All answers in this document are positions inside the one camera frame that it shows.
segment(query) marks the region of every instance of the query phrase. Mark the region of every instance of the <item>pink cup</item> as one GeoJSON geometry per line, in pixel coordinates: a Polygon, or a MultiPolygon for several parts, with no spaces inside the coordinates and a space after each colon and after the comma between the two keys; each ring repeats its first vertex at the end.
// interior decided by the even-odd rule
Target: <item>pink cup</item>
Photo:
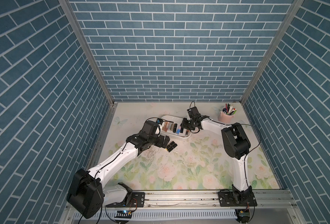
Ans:
{"type": "Polygon", "coordinates": [[[222,110],[220,111],[220,115],[218,115],[218,121],[225,123],[225,124],[231,124],[231,119],[234,117],[233,115],[227,115],[223,112],[223,109],[225,107],[222,108],[222,110]]]}

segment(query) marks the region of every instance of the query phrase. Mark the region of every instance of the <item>brick wall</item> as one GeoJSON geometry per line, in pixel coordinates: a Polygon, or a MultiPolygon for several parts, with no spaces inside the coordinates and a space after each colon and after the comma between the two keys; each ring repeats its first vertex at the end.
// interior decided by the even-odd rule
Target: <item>brick wall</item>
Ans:
{"type": "Polygon", "coordinates": [[[0,224],[59,221],[108,106],[57,0],[0,0],[0,224]]]}
{"type": "Polygon", "coordinates": [[[330,0],[305,0],[244,105],[308,223],[330,223],[330,0]]]}
{"type": "Polygon", "coordinates": [[[71,0],[116,101],[239,101],[292,0],[71,0]]]}

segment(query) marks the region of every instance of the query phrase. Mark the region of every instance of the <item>table surface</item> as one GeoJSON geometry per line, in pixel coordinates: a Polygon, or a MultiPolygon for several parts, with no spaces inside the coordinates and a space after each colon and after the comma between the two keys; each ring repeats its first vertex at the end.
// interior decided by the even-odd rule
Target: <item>table surface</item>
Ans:
{"type": "MultiPolygon", "coordinates": [[[[223,102],[197,102],[202,115],[217,120],[223,102]]],[[[240,103],[231,103],[237,111],[231,123],[249,124],[240,103]]],[[[121,102],[118,104],[99,162],[119,149],[125,139],[141,130],[150,117],[172,115],[186,117],[187,102],[121,102]]],[[[251,148],[258,141],[252,127],[243,125],[251,148]]],[[[191,134],[187,139],[170,138],[177,147],[168,152],[150,147],[136,159],[128,162],[107,183],[114,186],[123,182],[133,190],[203,190],[230,189],[233,183],[232,158],[224,148],[222,136],[207,130],[191,134]]],[[[261,147],[248,155],[248,174],[253,189],[279,189],[261,147]]]]}

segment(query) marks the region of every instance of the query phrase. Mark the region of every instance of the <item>metal corner post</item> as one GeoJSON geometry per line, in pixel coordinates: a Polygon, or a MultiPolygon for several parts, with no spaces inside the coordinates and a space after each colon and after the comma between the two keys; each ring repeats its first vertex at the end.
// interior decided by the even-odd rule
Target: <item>metal corner post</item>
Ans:
{"type": "Polygon", "coordinates": [[[107,86],[104,82],[103,76],[100,73],[99,67],[98,67],[98,65],[97,65],[97,63],[94,59],[94,56],[91,52],[91,49],[88,46],[86,38],[83,35],[82,29],[81,29],[81,27],[78,23],[76,15],[73,12],[73,9],[72,9],[72,6],[69,3],[69,0],[59,0],[59,3],[60,3],[60,6],[62,7],[62,9],[64,11],[65,16],[67,17],[67,19],[69,21],[70,26],[72,27],[72,29],[74,31],[74,34],[76,35],[76,37],[78,39],[78,42],[80,43],[80,45],[81,45],[81,47],[84,51],[84,54],[86,55],[86,57],[88,59],[89,64],[91,65],[91,67],[94,71],[94,74],[95,74],[95,76],[96,76],[96,78],[97,78],[97,80],[98,80],[98,82],[99,82],[106,98],[109,101],[110,106],[113,106],[114,105],[114,100],[112,98],[112,95],[110,94],[110,92],[109,92],[109,90],[108,90],[108,88],[107,88],[107,86]]]}
{"type": "Polygon", "coordinates": [[[283,20],[283,22],[280,24],[272,42],[270,43],[270,46],[268,47],[268,50],[266,51],[265,55],[262,58],[262,61],[257,67],[257,70],[253,74],[252,80],[248,84],[247,89],[245,90],[243,96],[241,97],[241,104],[243,105],[247,98],[249,97],[252,89],[256,85],[258,79],[261,77],[262,72],[266,68],[268,62],[270,61],[273,53],[275,52],[278,44],[280,43],[281,39],[283,38],[284,34],[286,33],[289,25],[291,24],[292,20],[294,19],[294,16],[297,14],[300,6],[302,5],[304,0],[293,0],[293,3],[288,9],[288,12],[283,20]]]}

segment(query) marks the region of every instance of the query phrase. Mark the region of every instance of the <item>white tray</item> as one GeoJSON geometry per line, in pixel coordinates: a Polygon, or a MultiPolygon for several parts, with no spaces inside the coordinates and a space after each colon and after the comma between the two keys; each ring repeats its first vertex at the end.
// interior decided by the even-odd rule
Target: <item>white tray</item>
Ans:
{"type": "MultiPolygon", "coordinates": [[[[181,123],[183,122],[183,118],[178,118],[178,117],[174,117],[174,116],[170,116],[170,115],[164,115],[162,117],[162,119],[164,120],[168,120],[168,121],[172,121],[174,122],[175,124],[177,124],[177,126],[179,127],[179,125],[181,125],[181,123]]],[[[191,135],[191,132],[189,131],[189,135],[185,136],[186,134],[186,129],[184,129],[184,132],[183,133],[179,133],[179,134],[176,134],[174,132],[172,132],[170,130],[170,128],[167,130],[167,132],[164,132],[163,131],[163,126],[161,127],[161,131],[160,131],[160,134],[162,135],[165,135],[165,136],[169,136],[169,137],[177,137],[177,138],[188,138],[190,137],[191,135]]]]}

